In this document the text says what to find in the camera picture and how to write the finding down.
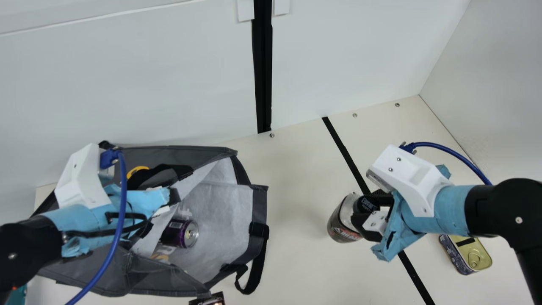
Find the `blue cable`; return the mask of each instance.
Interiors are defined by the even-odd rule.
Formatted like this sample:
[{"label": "blue cable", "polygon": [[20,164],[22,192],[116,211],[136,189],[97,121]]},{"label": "blue cable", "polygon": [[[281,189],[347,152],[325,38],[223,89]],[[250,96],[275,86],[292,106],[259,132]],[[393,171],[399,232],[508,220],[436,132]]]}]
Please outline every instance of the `blue cable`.
[{"label": "blue cable", "polygon": [[115,256],[115,252],[117,251],[117,246],[120,243],[120,238],[122,236],[122,230],[124,228],[124,215],[126,213],[126,193],[127,193],[127,185],[128,180],[126,178],[126,163],[124,161],[124,155],[120,151],[115,151],[116,157],[119,159],[120,163],[120,210],[119,210],[119,218],[117,223],[117,229],[115,230],[115,235],[113,237],[113,242],[111,243],[111,248],[109,248],[109,253],[107,254],[107,257],[104,260],[104,263],[100,267],[100,270],[96,272],[96,275],[92,278],[90,282],[78,293],[76,294],[71,300],[69,300],[66,305],[74,305],[76,304],[80,299],[82,299],[85,294],[87,294],[100,280],[100,278],[104,275],[105,271],[113,261],[113,257]]},{"label": "blue cable", "polygon": [[436,149],[440,149],[444,152],[447,152],[451,154],[452,156],[458,158],[459,160],[463,161],[463,163],[465,163],[484,182],[484,184],[492,185],[489,179],[482,173],[482,171],[478,167],[476,167],[476,165],[474,165],[471,161],[469,161],[469,159],[463,157],[459,152],[451,148],[448,148],[446,146],[443,146],[437,143],[432,143],[432,142],[413,142],[408,145],[401,145],[399,148],[405,151],[408,151],[409,153],[412,153],[412,151],[416,147],[433,147]]}]

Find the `white panel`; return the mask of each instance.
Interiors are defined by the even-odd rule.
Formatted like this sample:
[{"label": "white panel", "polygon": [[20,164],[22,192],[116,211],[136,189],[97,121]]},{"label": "white panel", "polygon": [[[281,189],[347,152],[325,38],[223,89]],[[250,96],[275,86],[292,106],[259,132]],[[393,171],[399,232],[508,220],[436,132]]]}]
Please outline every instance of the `white panel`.
[{"label": "white panel", "polygon": [[[379,262],[370,243],[339,244],[328,236],[328,218],[357,184],[323,122],[273,133],[274,138],[261,134],[220,144],[239,151],[253,183],[269,186],[270,239],[256,292],[239,293],[234,276],[213,291],[223,290],[227,304],[236,305],[424,304],[399,260]],[[36,278],[28,289],[28,305],[63,304],[77,291]],[[89,294],[79,304],[187,302],[187,298]]]},{"label": "white panel", "polygon": [[237,0],[237,20],[239,22],[254,19],[254,0]]},{"label": "white panel", "polygon": [[494,182],[542,180],[542,3],[473,1],[421,96]]},{"label": "white panel", "polygon": [[[464,154],[418,96],[350,111],[332,116],[330,120],[363,174],[388,144],[400,145],[403,141],[435,142]],[[417,156],[433,164],[445,164],[456,185],[482,184],[456,158],[432,148],[417,151]],[[371,190],[376,190],[375,185],[368,184]],[[508,242],[500,237],[481,241],[493,258],[493,266],[469,276],[456,271],[438,242],[438,235],[426,235],[405,252],[436,304],[532,304],[518,260]]]},{"label": "white panel", "polygon": [[[88,143],[255,134],[251,28],[235,5],[185,2],[0,37],[0,206],[30,212],[33,189]],[[0,224],[13,220],[4,215]]]},{"label": "white panel", "polygon": [[294,0],[273,23],[273,128],[418,94],[469,0]]},{"label": "white panel", "polygon": [[185,1],[0,0],[0,34]]},{"label": "white panel", "polygon": [[275,16],[284,15],[290,12],[290,0],[274,0],[273,14]]}]

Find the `black vertical strip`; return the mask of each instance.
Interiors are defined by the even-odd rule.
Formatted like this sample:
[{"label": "black vertical strip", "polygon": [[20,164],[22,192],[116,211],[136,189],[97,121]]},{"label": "black vertical strip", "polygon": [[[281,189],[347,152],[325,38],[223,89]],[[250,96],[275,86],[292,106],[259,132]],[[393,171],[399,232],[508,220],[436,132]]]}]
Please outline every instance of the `black vertical strip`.
[{"label": "black vertical strip", "polygon": [[[348,164],[348,167],[350,168],[350,171],[354,175],[354,178],[358,182],[359,188],[362,190],[363,194],[370,194],[371,191],[369,190],[369,187],[367,187],[367,183],[365,183],[365,180],[363,179],[361,173],[358,170],[358,167],[352,160],[352,157],[348,153],[348,150],[344,146],[343,142],[340,140],[339,135],[335,131],[335,128],[331,124],[331,121],[328,117],[323,117],[322,120],[324,121],[324,124],[327,127],[327,130],[330,132],[331,137],[335,141],[335,144],[337,145],[337,148],[339,148],[340,153],[343,155],[344,160],[346,161],[346,164]],[[412,263],[410,263],[410,260],[408,259],[407,254],[404,251],[399,252],[399,259],[403,263],[403,266],[406,269],[406,272],[410,276],[410,279],[414,283],[414,286],[416,289],[418,289],[418,293],[422,297],[423,301],[427,305],[434,305],[435,302],[433,302],[433,299],[429,295],[429,292],[425,288],[425,285],[423,284],[422,280],[418,276],[418,273],[416,272],[416,269],[414,269],[414,266],[412,266]]]},{"label": "black vertical strip", "polygon": [[273,68],[272,0],[254,0],[252,57],[258,133],[271,130],[271,75]]},{"label": "black vertical strip", "polygon": [[340,150],[340,153],[343,155],[344,161],[346,161],[346,164],[348,164],[348,167],[350,168],[350,171],[354,175],[354,178],[356,178],[356,181],[358,182],[359,188],[362,190],[363,194],[371,194],[371,191],[369,190],[369,187],[367,186],[367,183],[365,183],[365,180],[363,180],[363,176],[358,170],[358,167],[356,167],[356,164],[354,163],[354,160],[352,160],[352,157],[348,153],[348,150],[346,150],[346,147],[344,146],[343,142],[340,140],[339,135],[335,131],[335,128],[331,124],[331,121],[328,117],[322,118],[324,121],[324,124],[326,124],[327,130],[330,132],[331,137],[335,141],[335,145]]},{"label": "black vertical strip", "polygon": [[412,266],[412,263],[408,259],[408,256],[405,253],[405,251],[399,252],[398,256],[399,256],[399,259],[401,260],[401,263],[403,263],[403,266],[405,266],[406,272],[410,276],[410,279],[414,283],[414,286],[416,286],[416,289],[418,289],[418,293],[422,297],[423,301],[427,305],[435,305],[435,302],[431,298],[431,295],[429,295],[427,288],[425,288],[425,285],[423,284],[422,280],[418,276],[418,273],[416,272],[416,269],[414,269],[414,266]]}]

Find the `canned food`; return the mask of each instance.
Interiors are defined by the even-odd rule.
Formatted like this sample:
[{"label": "canned food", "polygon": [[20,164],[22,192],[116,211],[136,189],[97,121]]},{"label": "canned food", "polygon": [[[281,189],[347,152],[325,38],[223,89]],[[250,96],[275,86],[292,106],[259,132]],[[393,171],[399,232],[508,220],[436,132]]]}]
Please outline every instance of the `canned food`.
[{"label": "canned food", "polygon": [[438,241],[455,268],[463,275],[489,268],[493,264],[491,256],[477,238],[440,235]]},{"label": "canned food", "polygon": [[198,237],[197,223],[187,219],[172,219],[162,232],[160,242],[168,246],[190,248],[194,246]]}]

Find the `blue tape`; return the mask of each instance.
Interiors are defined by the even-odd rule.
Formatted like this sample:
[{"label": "blue tape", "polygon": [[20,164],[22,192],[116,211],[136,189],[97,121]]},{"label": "blue tape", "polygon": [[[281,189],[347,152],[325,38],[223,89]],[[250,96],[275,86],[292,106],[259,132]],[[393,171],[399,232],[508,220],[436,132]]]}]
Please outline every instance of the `blue tape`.
[{"label": "blue tape", "polygon": [[[105,217],[106,212],[119,212],[120,207],[120,187],[117,185],[108,185],[104,188],[110,195],[111,204],[89,209],[83,205],[71,205],[65,208],[56,209],[42,216],[49,218],[54,222],[59,231],[81,231],[93,232],[115,229],[117,220],[113,219],[111,223]],[[127,192],[126,206],[127,213],[140,213],[150,218],[156,210],[169,202],[170,190],[160,188],[155,190],[129,190]],[[125,227],[140,223],[140,219],[126,219]],[[113,236],[84,238],[72,237],[62,247],[62,257],[75,257],[87,254],[89,251],[110,244]]]}]

